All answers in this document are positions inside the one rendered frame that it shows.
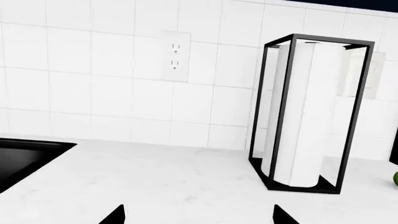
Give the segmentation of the white paper towel roll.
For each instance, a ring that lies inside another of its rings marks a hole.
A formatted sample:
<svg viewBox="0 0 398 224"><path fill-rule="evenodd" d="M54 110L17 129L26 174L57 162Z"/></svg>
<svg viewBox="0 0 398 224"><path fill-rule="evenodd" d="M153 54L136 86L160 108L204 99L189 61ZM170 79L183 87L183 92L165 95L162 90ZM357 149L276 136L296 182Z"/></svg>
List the white paper towel roll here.
<svg viewBox="0 0 398 224"><path fill-rule="evenodd" d="M274 180L318 184L346 50L331 43L295 47Z"/></svg>

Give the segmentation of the white wall switch plate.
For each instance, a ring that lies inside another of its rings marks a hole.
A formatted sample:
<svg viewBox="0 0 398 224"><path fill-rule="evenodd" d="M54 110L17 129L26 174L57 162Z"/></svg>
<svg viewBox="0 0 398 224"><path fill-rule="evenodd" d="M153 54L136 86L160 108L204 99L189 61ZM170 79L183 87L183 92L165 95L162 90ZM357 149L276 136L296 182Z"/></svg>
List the white wall switch plate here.
<svg viewBox="0 0 398 224"><path fill-rule="evenodd" d="M345 59L340 77L338 95L343 97L355 97L358 82L366 53L365 48L345 51ZM375 99L381 73L384 68L386 53L373 52L371 63L366 78L363 98Z"/></svg>

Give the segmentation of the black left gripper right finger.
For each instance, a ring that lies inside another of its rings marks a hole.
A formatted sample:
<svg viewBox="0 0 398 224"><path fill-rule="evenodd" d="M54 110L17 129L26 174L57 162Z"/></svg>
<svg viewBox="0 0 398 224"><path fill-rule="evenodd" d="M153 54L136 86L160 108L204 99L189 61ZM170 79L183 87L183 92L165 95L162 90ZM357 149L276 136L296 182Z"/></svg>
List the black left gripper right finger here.
<svg viewBox="0 0 398 224"><path fill-rule="evenodd" d="M300 224L278 205L274 205L273 222L274 224Z"/></svg>

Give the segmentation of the black kitchen sink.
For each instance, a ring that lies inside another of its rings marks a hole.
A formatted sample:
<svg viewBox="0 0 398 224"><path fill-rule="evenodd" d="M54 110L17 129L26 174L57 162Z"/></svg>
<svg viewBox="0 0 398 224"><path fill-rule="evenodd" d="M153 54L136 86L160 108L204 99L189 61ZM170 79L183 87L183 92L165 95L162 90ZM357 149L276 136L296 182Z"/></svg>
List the black kitchen sink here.
<svg viewBox="0 0 398 224"><path fill-rule="evenodd" d="M0 194L77 143L0 138Z"/></svg>

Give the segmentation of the black appliance edge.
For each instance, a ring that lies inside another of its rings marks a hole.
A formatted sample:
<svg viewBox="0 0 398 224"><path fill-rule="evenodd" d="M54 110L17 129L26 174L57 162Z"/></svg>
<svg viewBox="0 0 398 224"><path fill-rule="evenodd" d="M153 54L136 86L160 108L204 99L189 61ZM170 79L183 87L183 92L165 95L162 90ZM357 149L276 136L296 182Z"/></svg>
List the black appliance edge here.
<svg viewBox="0 0 398 224"><path fill-rule="evenodd" d="M389 162L398 166L398 128L394 136L394 141L392 143L392 149L389 156Z"/></svg>

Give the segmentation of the white double wall outlet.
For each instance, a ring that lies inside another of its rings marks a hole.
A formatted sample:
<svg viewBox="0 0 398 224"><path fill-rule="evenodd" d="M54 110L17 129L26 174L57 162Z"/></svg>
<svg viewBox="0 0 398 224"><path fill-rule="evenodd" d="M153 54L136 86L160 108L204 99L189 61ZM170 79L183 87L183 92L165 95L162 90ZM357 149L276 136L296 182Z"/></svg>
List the white double wall outlet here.
<svg viewBox="0 0 398 224"><path fill-rule="evenodd" d="M161 79L187 82L191 33L162 30L160 49L162 56Z"/></svg>

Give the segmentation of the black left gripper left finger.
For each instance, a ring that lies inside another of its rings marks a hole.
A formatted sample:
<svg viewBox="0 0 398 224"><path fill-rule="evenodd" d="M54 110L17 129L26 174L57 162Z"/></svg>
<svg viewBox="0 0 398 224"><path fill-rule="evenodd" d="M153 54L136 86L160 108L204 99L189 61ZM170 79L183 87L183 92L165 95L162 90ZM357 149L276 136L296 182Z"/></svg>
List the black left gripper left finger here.
<svg viewBox="0 0 398 224"><path fill-rule="evenodd" d="M124 205L119 205L108 216L106 216L99 224L124 224L125 211Z"/></svg>

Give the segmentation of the dark blue upper cabinet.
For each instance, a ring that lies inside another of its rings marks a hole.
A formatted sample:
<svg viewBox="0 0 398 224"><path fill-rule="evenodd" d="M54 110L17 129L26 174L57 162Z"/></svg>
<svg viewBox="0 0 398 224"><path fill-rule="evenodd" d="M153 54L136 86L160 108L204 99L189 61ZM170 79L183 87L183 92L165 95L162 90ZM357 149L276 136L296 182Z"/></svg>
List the dark blue upper cabinet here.
<svg viewBox="0 0 398 224"><path fill-rule="evenodd" d="M287 1L398 13L398 0L287 0Z"/></svg>

